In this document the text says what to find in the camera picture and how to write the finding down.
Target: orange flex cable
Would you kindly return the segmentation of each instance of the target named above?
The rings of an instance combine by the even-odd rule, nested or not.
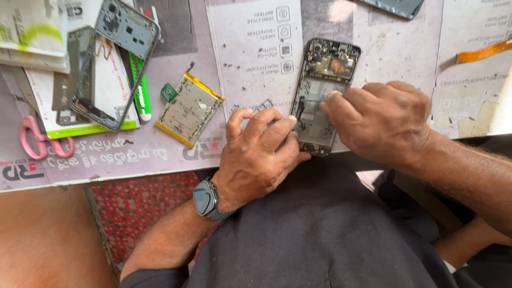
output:
[[[457,63],[475,62],[509,49],[512,49],[512,39],[487,46],[474,52],[460,52],[457,54]]]
[[[112,50],[112,41],[108,40],[108,39],[105,39],[105,43],[107,44],[107,46],[109,47],[109,53],[107,54],[106,53],[106,48],[105,48],[105,45],[103,44],[100,44],[99,45],[99,48],[98,48],[98,52],[96,53],[96,57],[98,57],[99,53],[100,53],[100,50],[101,48],[103,48],[103,57],[105,58],[105,60],[108,60],[109,57],[110,57],[110,51]]]

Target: fingernail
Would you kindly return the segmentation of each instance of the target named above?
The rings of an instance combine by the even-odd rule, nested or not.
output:
[[[329,95],[327,95],[327,100],[329,100],[329,98],[334,98],[334,97],[338,97],[338,96],[341,96],[341,92],[339,91],[331,91],[331,93],[329,93]]]

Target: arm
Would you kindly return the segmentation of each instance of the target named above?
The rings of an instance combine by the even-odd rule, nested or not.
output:
[[[512,236],[512,163],[430,129],[425,94],[398,81],[369,83],[333,91],[321,107],[356,154],[440,188]]]
[[[219,210],[231,212],[273,191],[299,163],[310,159],[299,152],[298,135],[290,133],[296,119],[276,109],[265,109],[251,118],[242,132],[240,124],[252,110],[235,111],[226,124],[227,144],[221,155],[219,171],[211,182],[217,186]],[[276,151],[279,144],[285,144]],[[192,199],[160,219],[137,243],[121,272],[121,280],[142,269],[171,269],[186,266],[199,241],[218,225],[199,216]]]
[[[477,217],[461,229],[432,243],[441,258],[459,269],[471,257],[491,244],[512,245],[512,239]]]

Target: table surface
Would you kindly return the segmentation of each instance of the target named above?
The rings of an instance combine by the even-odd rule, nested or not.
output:
[[[158,5],[168,5],[167,1],[165,4],[154,2],[156,4],[152,5],[157,5],[157,9],[160,8]],[[0,192],[190,171],[219,165],[221,151],[226,144],[224,111],[216,113],[193,149],[154,126],[164,106],[160,89],[165,83],[177,83],[191,61],[196,63],[193,75],[213,90],[220,90],[205,1],[190,0],[190,12],[185,4],[180,4],[185,2],[174,2],[176,10],[159,15],[163,44],[157,46],[146,71],[153,119],[136,130],[76,137],[76,151],[72,158],[49,155],[43,161],[34,161],[27,157],[19,144],[18,129],[21,118],[28,115],[29,105],[16,96],[22,93],[10,67],[0,66],[3,76],[0,77],[0,98],[4,101],[0,106],[0,132],[4,135],[0,150]],[[418,16],[411,21],[347,0],[303,0],[301,9],[304,43],[310,38],[321,37],[362,47],[363,54],[353,86],[398,79],[413,84],[429,96],[435,94],[443,0],[425,1]],[[511,95],[512,91],[509,89],[505,94]],[[502,98],[507,103],[511,102],[512,97]],[[433,99],[433,102],[441,103],[440,108],[442,101],[442,96]],[[283,107],[286,113],[290,109],[289,104]],[[512,133],[509,116],[503,111],[498,111],[501,122],[493,124],[494,134]],[[446,111],[437,111],[434,105],[430,123],[446,136],[456,138],[446,132],[453,130],[453,126],[436,126],[436,122],[441,123],[437,119],[445,116],[443,112]],[[333,149],[335,152],[347,150],[339,140]]]

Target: pink scissors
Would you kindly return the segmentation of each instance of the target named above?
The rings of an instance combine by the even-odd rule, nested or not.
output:
[[[39,155],[37,155],[32,148],[30,148],[28,142],[27,142],[27,129],[31,129],[34,133],[34,138],[36,140],[37,148],[39,149]],[[68,143],[69,143],[69,151],[66,153],[62,150],[62,147],[60,146],[60,142],[58,139],[50,139],[46,135],[42,135],[39,126],[37,125],[34,117],[32,116],[25,116],[22,119],[22,124],[19,126],[19,139],[22,142],[23,149],[31,158],[34,158],[36,160],[42,160],[45,159],[46,156],[48,156],[48,150],[46,149],[46,141],[49,141],[50,144],[53,147],[53,150],[55,151],[55,154],[60,157],[70,157],[75,153],[75,140],[73,138],[68,137]]]

